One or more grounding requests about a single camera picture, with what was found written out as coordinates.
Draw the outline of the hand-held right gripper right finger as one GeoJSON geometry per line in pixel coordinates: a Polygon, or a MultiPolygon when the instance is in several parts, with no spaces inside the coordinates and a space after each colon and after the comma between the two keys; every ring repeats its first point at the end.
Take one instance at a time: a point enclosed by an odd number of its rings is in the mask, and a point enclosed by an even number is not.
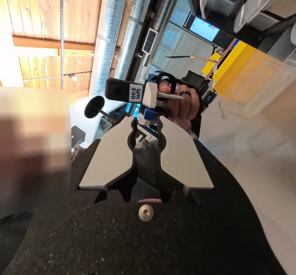
{"type": "Polygon", "coordinates": [[[191,136],[166,117],[159,117],[159,188],[172,196],[180,191],[187,197],[193,191],[210,191],[214,184],[191,136]]]}

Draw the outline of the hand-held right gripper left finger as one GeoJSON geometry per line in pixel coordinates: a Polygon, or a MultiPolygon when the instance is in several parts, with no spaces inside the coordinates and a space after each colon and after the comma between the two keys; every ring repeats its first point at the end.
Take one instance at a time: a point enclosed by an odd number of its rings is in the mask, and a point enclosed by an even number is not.
{"type": "Polygon", "coordinates": [[[137,119],[130,116],[102,136],[79,184],[80,189],[101,190],[107,194],[118,190],[125,202],[131,200],[137,181],[136,131],[137,119]]]}

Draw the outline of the yellow plastic bin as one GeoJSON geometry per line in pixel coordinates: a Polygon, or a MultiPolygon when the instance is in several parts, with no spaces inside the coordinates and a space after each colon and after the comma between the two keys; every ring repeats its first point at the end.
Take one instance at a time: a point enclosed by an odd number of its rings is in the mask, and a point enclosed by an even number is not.
{"type": "Polygon", "coordinates": [[[283,62],[239,41],[216,73],[213,89],[226,101],[246,104],[283,62]]]}
{"type": "MultiPolygon", "coordinates": [[[[221,58],[221,55],[217,52],[214,52],[212,54],[212,56],[209,58],[209,60],[212,60],[214,62],[216,62],[217,60],[219,60],[221,58]]],[[[204,68],[202,69],[201,73],[204,75],[208,75],[209,72],[213,69],[214,67],[214,63],[212,62],[207,62],[206,65],[204,66],[204,68]]]]}

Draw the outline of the black drawer cabinet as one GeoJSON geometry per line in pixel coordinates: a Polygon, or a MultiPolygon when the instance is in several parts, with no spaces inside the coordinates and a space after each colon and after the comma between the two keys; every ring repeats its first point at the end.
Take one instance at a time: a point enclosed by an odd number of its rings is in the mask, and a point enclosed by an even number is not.
{"type": "MultiPolygon", "coordinates": [[[[190,12],[195,17],[203,19],[200,10],[200,0],[187,1],[190,12]]],[[[230,21],[227,21],[225,17],[216,12],[210,12],[209,16],[203,20],[220,29],[218,35],[211,43],[226,49],[226,47],[230,44],[230,39],[236,38],[248,45],[258,48],[268,37],[275,37],[275,39],[277,39],[277,36],[279,36],[280,33],[283,33],[287,28],[292,27],[295,23],[295,15],[287,21],[281,22],[279,25],[275,25],[273,28],[264,32],[259,32],[256,29],[247,26],[238,33],[233,33],[230,29],[230,21]]]]}

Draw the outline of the rows of clear cabinet drawers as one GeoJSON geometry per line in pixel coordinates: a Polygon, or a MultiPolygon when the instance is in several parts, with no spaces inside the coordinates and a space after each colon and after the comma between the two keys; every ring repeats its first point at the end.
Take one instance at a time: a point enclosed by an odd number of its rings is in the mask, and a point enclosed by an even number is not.
{"type": "Polygon", "coordinates": [[[202,18],[215,12],[230,21],[230,29],[238,33],[249,26],[267,31],[295,15],[295,0],[200,0],[202,18]]]}

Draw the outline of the person's left hand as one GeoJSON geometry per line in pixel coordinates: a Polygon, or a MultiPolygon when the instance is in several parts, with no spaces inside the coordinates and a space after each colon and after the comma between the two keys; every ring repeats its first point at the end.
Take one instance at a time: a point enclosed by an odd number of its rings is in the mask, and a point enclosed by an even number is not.
{"type": "Polygon", "coordinates": [[[176,84],[175,95],[182,99],[167,99],[166,107],[170,120],[191,120],[199,111],[200,102],[198,92],[185,84],[176,84]]]}

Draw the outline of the black round stand base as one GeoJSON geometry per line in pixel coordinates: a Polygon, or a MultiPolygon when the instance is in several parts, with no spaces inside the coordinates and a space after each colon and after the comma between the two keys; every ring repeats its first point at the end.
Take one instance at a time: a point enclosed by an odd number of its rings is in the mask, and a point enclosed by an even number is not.
{"type": "Polygon", "coordinates": [[[113,123],[116,122],[116,120],[111,117],[109,114],[104,112],[102,109],[105,105],[105,99],[103,96],[96,96],[93,97],[86,105],[84,109],[84,116],[88,119],[96,117],[99,113],[104,115],[106,118],[108,118],[113,123]]]}

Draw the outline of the black box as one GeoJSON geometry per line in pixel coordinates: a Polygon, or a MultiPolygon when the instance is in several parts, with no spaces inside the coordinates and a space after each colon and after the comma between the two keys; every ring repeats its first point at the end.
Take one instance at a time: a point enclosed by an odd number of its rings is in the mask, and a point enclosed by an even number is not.
{"type": "Polygon", "coordinates": [[[71,148],[74,149],[76,145],[80,145],[85,141],[86,133],[78,128],[76,125],[71,128],[71,148]]]}

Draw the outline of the white vent grille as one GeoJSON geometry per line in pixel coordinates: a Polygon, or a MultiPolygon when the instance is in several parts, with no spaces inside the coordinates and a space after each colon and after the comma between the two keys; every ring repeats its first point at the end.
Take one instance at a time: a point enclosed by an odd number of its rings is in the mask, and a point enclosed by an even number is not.
{"type": "Polygon", "coordinates": [[[148,55],[151,54],[151,51],[152,51],[152,48],[153,48],[153,45],[156,41],[157,36],[158,36],[158,32],[152,28],[149,28],[147,36],[146,36],[144,44],[143,44],[143,47],[142,47],[142,52],[144,52],[148,55]]]}

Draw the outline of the small black lit device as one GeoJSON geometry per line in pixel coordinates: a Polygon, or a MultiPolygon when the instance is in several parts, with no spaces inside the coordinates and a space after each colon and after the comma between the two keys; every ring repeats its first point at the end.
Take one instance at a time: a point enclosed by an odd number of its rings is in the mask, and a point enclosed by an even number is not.
{"type": "Polygon", "coordinates": [[[215,91],[207,90],[203,95],[202,95],[202,102],[203,104],[210,104],[213,99],[216,97],[217,93],[215,91]]]}

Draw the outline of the black office chair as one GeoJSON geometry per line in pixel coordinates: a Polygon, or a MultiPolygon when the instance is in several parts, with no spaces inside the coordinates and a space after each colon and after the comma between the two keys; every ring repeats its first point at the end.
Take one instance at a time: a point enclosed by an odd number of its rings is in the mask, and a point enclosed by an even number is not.
{"type": "Polygon", "coordinates": [[[201,95],[207,91],[210,82],[209,80],[205,80],[203,76],[196,74],[191,70],[188,70],[186,76],[181,78],[181,81],[198,89],[201,95]]]}

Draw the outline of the silver ventilation duct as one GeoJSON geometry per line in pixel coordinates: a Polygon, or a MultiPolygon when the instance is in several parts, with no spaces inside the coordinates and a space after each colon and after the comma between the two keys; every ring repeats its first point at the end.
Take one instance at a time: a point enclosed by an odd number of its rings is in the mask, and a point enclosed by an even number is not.
{"type": "Polygon", "coordinates": [[[102,0],[88,98],[101,95],[109,77],[126,0],[102,0]]]}
{"type": "Polygon", "coordinates": [[[125,80],[133,54],[135,52],[136,44],[139,34],[142,29],[144,14],[147,11],[148,0],[132,0],[131,8],[128,14],[127,23],[120,47],[118,61],[115,66],[113,78],[125,80]]]}
{"type": "MultiPolygon", "coordinates": [[[[165,18],[169,12],[172,2],[173,2],[173,0],[162,0],[161,1],[160,8],[158,10],[156,19],[155,19],[153,27],[152,27],[152,29],[156,30],[158,32],[158,34],[160,33],[160,30],[164,24],[165,18]]],[[[149,63],[150,56],[151,56],[151,54],[148,55],[143,52],[140,64],[144,67],[147,67],[148,63],[149,63]]]]}

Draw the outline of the wall monitor screen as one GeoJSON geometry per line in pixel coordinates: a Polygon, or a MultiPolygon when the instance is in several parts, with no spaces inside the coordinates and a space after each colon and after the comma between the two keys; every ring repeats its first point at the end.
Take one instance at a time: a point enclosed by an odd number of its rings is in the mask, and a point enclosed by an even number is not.
{"type": "Polygon", "coordinates": [[[195,17],[191,12],[188,14],[183,28],[209,42],[213,42],[220,31],[220,29],[214,25],[209,24],[201,18],[195,17]]]}

